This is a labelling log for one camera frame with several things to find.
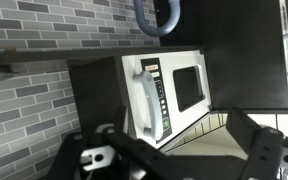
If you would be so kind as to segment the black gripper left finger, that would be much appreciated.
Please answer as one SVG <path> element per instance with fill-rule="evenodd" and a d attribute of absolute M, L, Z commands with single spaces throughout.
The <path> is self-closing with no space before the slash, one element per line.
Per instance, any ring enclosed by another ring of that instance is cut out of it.
<path fill-rule="evenodd" d="M 230 155 L 166 155 L 112 123 L 68 134 L 43 180 L 240 180 L 246 161 Z"/>

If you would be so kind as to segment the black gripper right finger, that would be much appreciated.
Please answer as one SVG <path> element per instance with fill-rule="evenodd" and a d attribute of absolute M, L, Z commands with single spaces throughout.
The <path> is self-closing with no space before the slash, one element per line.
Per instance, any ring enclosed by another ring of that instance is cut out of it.
<path fill-rule="evenodd" d="M 239 180 L 276 180 L 284 135 L 272 127 L 261 127 L 236 107 L 228 111 L 226 129 L 248 155 Z"/>

